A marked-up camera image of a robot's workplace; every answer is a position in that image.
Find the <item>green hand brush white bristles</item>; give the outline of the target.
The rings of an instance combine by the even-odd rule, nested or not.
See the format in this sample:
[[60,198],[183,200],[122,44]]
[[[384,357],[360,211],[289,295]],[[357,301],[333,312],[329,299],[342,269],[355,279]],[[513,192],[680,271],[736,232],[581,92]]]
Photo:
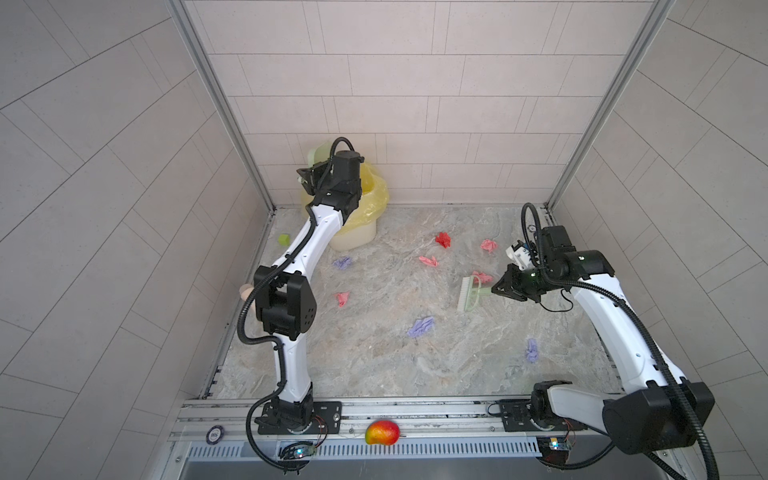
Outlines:
[[483,297],[491,294],[491,288],[483,285],[480,276],[473,274],[464,277],[461,282],[457,311],[470,312],[477,307]]

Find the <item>purple paper scrap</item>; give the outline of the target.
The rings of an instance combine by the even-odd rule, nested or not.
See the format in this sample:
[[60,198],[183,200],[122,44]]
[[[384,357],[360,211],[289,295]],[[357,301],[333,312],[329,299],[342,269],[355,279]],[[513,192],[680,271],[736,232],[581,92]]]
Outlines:
[[525,351],[525,357],[526,360],[531,363],[535,364],[539,359],[539,349],[538,349],[538,343],[535,339],[529,338],[527,340],[527,348]]
[[345,257],[341,257],[341,258],[338,258],[338,259],[336,259],[336,260],[333,262],[333,266],[334,266],[336,269],[340,270],[340,271],[346,270],[346,269],[347,269],[347,268],[349,268],[349,267],[350,267],[352,264],[353,264],[353,259],[352,259],[351,257],[348,257],[348,256],[345,256]]
[[429,333],[435,325],[435,319],[432,316],[424,317],[417,320],[413,326],[407,331],[409,338],[417,339],[423,335]]

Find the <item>green dustpan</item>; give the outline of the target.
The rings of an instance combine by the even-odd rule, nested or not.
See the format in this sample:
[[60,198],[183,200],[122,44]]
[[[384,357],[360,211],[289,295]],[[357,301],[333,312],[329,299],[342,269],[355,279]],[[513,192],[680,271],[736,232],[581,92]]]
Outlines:
[[312,147],[307,153],[308,166],[312,167],[317,163],[322,163],[324,161],[327,161],[331,156],[330,150],[331,150],[332,144],[333,144],[333,141],[328,140],[316,147]]

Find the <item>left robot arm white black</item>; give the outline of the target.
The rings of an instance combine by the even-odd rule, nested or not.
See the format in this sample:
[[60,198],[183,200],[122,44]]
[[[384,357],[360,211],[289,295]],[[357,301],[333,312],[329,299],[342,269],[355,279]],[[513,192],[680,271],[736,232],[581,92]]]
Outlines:
[[276,392],[267,401],[277,420],[297,431],[312,421],[312,382],[308,373],[305,334],[318,307],[311,278],[332,238],[342,229],[362,198],[364,157],[345,137],[330,145],[328,159],[297,171],[311,201],[299,237],[271,266],[254,272],[238,315],[241,343],[271,343],[277,374]]

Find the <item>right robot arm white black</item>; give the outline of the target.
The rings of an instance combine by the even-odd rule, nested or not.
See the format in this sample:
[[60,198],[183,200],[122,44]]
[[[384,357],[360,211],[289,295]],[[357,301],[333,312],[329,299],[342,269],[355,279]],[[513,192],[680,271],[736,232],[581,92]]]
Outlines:
[[575,421],[608,437],[608,445],[586,468],[618,449],[642,454],[673,479],[681,478],[659,453],[698,446],[707,478],[720,470],[704,430],[715,398],[703,382],[691,381],[663,352],[627,300],[614,268],[597,250],[578,250],[565,227],[543,226],[536,207],[521,211],[523,238],[513,245],[510,264],[491,288],[519,302],[541,303],[545,294],[569,294],[588,315],[613,360],[620,394],[598,394],[565,380],[539,382],[531,393],[530,415],[540,429]]

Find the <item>pink paper scrap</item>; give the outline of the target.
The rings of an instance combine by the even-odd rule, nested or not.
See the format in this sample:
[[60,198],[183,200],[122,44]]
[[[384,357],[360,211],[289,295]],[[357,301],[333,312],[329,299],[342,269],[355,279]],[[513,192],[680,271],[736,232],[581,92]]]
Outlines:
[[493,281],[493,277],[491,275],[482,272],[474,271],[472,275],[477,277],[481,284],[490,283]]
[[431,266],[431,267],[439,266],[439,262],[434,256],[432,257],[419,256],[418,259],[424,265]]
[[493,252],[498,248],[498,244],[493,240],[485,239],[481,243],[481,248],[486,252]]
[[349,300],[350,293],[349,292],[340,292],[336,294],[336,299],[339,307],[344,307]]

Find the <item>pink paper scrap far right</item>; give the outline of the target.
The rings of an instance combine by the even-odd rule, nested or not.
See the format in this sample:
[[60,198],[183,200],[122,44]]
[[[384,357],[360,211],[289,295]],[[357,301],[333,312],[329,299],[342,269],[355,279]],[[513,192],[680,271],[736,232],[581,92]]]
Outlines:
[[481,243],[481,248],[486,252],[493,252],[498,248],[498,244],[493,240],[485,239]]

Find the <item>pink paper scrap centre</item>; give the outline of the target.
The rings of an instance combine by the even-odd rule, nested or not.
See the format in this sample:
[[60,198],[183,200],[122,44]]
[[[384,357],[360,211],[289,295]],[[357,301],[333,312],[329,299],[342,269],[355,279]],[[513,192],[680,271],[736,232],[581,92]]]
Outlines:
[[439,266],[439,262],[434,256],[432,257],[419,256],[418,259],[424,265],[431,266],[431,267]]

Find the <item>red paper scrap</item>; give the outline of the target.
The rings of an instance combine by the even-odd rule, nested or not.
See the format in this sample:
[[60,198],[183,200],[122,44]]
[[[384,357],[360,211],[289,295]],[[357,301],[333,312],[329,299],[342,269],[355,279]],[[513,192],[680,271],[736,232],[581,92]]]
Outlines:
[[435,237],[435,241],[445,249],[451,246],[451,237],[446,232],[439,232]]

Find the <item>pink paper scrap left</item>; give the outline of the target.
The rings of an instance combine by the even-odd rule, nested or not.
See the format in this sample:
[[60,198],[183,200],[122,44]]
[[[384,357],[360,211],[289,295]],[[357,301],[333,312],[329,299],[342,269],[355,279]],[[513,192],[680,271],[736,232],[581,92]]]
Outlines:
[[350,293],[349,292],[340,292],[336,294],[336,299],[339,307],[344,307],[349,300]]

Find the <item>beige rolling pin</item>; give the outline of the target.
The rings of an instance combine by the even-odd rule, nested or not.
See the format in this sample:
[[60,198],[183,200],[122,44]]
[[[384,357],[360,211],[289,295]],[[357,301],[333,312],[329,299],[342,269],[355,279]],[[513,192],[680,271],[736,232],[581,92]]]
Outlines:
[[244,284],[239,288],[239,293],[242,300],[246,300],[253,291],[254,286],[252,284]]

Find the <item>right circuit board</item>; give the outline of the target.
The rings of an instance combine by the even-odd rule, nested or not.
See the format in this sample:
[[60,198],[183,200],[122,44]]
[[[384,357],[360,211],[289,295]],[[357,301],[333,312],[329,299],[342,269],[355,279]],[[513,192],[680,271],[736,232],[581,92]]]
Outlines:
[[563,466],[568,463],[573,448],[570,440],[565,437],[546,436],[537,437],[536,441],[540,452],[538,460],[541,463],[555,466]]

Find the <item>circuit board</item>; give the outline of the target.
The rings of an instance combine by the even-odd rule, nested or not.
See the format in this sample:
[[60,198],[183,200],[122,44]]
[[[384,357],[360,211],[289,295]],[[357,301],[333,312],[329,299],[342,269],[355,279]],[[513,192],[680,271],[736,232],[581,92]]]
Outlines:
[[568,463],[573,448],[570,440],[565,437],[546,436],[537,437],[536,441],[540,452],[538,460],[541,463],[555,466],[563,466]]
[[283,447],[279,452],[282,461],[303,461],[315,455],[317,446],[313,442],[299,441]]

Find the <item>red yellow mango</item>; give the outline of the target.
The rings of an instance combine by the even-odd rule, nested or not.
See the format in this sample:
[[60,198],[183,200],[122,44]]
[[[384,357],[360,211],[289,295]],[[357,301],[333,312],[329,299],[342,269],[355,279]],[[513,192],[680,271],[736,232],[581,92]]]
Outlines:
[[368,445],[392,446],[400,439],[400,428],[391,420],[377,420],[371,423],[365,432]]

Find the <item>left circuit board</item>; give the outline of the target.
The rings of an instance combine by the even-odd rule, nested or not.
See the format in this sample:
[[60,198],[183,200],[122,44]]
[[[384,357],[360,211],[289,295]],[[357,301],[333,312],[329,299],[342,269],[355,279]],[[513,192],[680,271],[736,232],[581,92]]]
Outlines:
[[315,455],[317,446],[313,442],[299,441],[283,447],[279,452],[282,461],[303,461]]

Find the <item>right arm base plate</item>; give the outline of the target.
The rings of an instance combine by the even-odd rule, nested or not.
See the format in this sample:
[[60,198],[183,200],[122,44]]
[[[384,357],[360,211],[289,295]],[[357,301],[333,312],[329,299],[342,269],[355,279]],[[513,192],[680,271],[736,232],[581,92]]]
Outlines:
[[530,401],[525,399],[494,401],[486,407],[486,414],[500,419],[505,432],[567,432],[587,429],[578,421],[561,417],[536,420],[532,416]]

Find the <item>aluminium front rail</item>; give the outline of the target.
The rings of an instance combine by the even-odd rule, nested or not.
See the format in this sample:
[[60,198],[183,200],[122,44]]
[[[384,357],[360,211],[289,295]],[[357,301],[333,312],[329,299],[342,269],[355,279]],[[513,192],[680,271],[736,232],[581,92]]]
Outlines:
[[[342,403],[337,434],[259,435],[252,400],[192,400],[183,404],[171,427],[169,440],[190,460],[253,460],[257,445],[273,460],[280,450],[295,442],[309,441],[317,446],[309,459],[398,460],[450,458],[538,458],[537,437],[556,436],[570,440],[573,447],[586,440],[603,441],[603,436],[587,427],[584,431],[505,432],[502,421],[486,414],[486,407],[503,399],[530,399],[526,396],[479,397],[387,397],[326,399]],[[400,428],[400,439],[392,446],[368,445],[365,432],[377,420],[391,420]],[[214,425],[225,429],[217,445],[205,441]]]

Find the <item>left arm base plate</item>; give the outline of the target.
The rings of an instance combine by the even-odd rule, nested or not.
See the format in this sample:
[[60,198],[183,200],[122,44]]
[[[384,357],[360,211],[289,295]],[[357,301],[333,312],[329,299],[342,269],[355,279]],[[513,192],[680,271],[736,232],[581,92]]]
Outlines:
[[337,434],[340,430],[342,403],[338,401],[268,403],[254,417],[259,435]]

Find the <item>poker chip on rail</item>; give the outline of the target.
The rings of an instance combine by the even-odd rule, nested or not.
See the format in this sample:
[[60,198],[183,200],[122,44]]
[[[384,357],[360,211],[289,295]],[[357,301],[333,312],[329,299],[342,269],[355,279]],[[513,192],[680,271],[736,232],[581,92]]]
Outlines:
[[224,437],[225,429],[221,425],[212,426],[205,435],[205,441],[208,445],[217,445]]

